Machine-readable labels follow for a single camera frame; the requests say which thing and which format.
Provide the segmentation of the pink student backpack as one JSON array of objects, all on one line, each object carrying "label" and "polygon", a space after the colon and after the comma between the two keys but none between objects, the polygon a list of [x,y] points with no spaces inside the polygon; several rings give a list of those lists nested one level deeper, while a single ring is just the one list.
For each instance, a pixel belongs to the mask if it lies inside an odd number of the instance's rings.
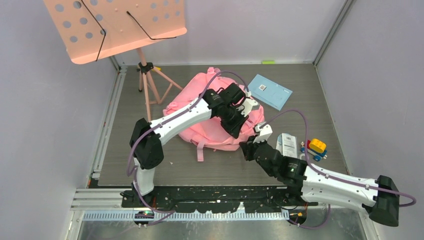
[{"label": "pink student backpack", "polygon": [[[195,75],[186,87],[162,111],[164,116],[170,115],[193,102],[204,90],[210,79],[220,71],[219,68],[209,67],[207,72]],[[230,136],[222,127],[218,117],[197,123],[182,132],[179,136],[186,142],[196,145],[197,160],[204,160],[203,148],[221,151],[236,151],[241,142],[248,140],[254,134],[255,125],[265,121],[264,108],[260,105],[257,110],[248,114],[238,138]]]}]

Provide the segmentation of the light blue thin notebook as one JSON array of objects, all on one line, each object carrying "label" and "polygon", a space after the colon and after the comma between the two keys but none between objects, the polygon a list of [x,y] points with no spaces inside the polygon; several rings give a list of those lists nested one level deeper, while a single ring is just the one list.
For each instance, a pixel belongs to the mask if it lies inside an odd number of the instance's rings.
[{"label": "light blue thin notebook", "polygon": [[257,74],[248,84],[251,95],[261,102],[280,111],[293,91]]}]

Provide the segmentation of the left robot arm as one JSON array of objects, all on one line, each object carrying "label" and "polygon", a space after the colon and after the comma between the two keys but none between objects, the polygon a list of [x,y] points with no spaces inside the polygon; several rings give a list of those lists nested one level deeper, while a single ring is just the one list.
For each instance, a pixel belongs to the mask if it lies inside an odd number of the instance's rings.
[{"label": "left robot arm", "polygon": [[170,139],[214,117],[220,119],[223,130],[237,139],[249,113],[258,105],[249,91],[244,92],[232,83],[220,91],[204,89],[191,103],[165,117],[151,122],[144,118],[138,120],[130,139],[129,154],[135,166],[127,170],[127,175],[134,175],[135,202],[141,207],[153,202],[155,168],[163,161],[163,146]]}]

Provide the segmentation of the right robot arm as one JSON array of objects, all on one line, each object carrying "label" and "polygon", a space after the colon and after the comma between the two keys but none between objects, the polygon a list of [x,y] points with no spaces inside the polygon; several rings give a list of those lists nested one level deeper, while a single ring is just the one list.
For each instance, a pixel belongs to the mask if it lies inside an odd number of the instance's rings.
[{"label": "right robot arm", "polygon": [[394,181],[385,175],[377,179],[355,178],[284,156],[266,141],[241,142],[246,161],[255,161],[270,177],[287,186],[285,198],[291,205],[325,203],[345,207],[381,225],[399,226],[400,197]]}]

